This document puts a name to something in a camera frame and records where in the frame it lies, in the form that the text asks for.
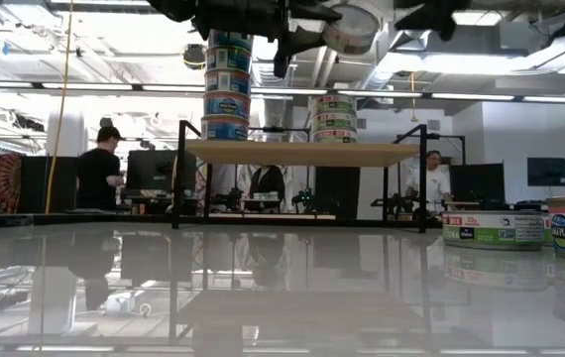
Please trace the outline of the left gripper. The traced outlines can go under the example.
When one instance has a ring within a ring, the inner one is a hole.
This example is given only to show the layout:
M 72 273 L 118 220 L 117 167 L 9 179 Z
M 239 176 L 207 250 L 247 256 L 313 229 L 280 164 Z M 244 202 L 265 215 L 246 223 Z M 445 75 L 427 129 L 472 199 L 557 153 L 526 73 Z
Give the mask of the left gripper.
M 307 20 L 335 22 L 343 17 L 321 2 L 290 2 L 289 11 L 293 18 Z M 321 33 L 304 29 L 288 32 L 287 9 L 279 0 L 197 1 L 191 22 L 204 39 L 211 30 L 278 39 L 274 57 L 277 78 L 286 77 L 293 56 L 326 45 Z

